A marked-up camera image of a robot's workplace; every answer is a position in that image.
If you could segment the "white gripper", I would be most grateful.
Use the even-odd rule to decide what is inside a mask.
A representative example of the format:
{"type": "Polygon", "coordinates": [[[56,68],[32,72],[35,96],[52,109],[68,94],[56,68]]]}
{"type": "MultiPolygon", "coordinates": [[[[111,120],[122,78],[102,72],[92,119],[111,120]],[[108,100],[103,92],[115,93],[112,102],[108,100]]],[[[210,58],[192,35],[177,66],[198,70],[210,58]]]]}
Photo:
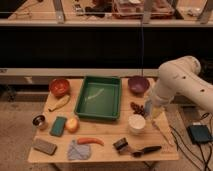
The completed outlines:
{"type": "Polygon", "coordinates": [[[164,108],[156,107],[152,104],[152,102],[150,100],[146,100],[145,106],[144,106],[144,111],[145,111],[146,118],[155,119],[161,115],[161,113],[164,111],[164,108]]]}

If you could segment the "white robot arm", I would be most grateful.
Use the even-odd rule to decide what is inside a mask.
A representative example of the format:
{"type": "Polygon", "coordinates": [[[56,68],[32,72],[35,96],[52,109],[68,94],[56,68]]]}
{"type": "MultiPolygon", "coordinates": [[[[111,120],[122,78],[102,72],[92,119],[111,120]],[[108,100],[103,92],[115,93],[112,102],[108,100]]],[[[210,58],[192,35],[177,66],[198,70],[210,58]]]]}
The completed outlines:
{"type": "Polygon", "coordinates": [[[148,91],[145,111],[152,117],[161,113],[177,93],[187,97],[206,112],[213,114],[213,85],[201,79],[199,60],[184,56],[161,64],[158,79],[148,91]]]}

